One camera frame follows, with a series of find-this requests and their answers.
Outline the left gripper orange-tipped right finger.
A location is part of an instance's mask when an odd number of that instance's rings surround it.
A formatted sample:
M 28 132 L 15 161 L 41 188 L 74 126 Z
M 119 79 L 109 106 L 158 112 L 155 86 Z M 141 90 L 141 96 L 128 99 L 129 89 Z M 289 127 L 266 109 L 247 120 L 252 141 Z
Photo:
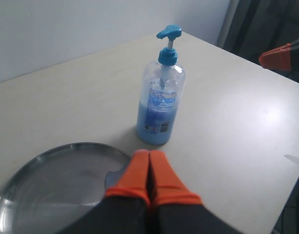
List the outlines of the left gripper orange-tipped right finger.
M 238 234 L 211 213 L 201 197 L 178 178 L 162 151 L 150 151 L 153 182 L 151 208 L 158 234 Z

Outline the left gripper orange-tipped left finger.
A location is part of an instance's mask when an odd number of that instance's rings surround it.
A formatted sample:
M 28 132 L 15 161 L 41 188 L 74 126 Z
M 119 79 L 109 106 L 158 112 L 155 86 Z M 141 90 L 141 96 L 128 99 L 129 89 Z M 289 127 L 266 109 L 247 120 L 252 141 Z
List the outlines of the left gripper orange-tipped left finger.
M 145 234 L 149 151 L 137 150 L 115 186 L 102 201 L 59 234 Z

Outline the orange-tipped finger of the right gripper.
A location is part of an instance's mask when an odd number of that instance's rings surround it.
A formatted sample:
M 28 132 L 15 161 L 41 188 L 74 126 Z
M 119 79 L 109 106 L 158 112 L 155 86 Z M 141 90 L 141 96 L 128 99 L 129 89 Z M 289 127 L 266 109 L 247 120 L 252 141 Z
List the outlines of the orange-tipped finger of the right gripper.
M 299 38 L 294 42 L 262 53 L 259 63 L 265 69 L 299 71 Z

